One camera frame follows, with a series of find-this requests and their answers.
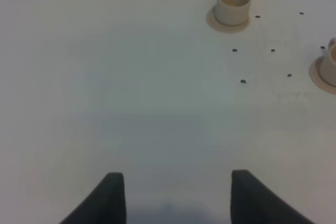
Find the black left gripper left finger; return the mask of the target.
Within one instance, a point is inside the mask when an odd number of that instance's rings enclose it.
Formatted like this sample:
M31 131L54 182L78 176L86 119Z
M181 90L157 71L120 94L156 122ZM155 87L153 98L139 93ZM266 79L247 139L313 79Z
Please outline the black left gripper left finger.
M65 224L126 223L124 176L108 173L63 221Z

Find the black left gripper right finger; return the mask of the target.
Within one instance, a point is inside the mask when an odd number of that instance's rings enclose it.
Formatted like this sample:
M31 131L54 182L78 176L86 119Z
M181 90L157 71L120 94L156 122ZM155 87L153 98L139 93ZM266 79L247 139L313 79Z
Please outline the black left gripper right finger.
M312 223L248 170L232 171L230 219L234 224Z

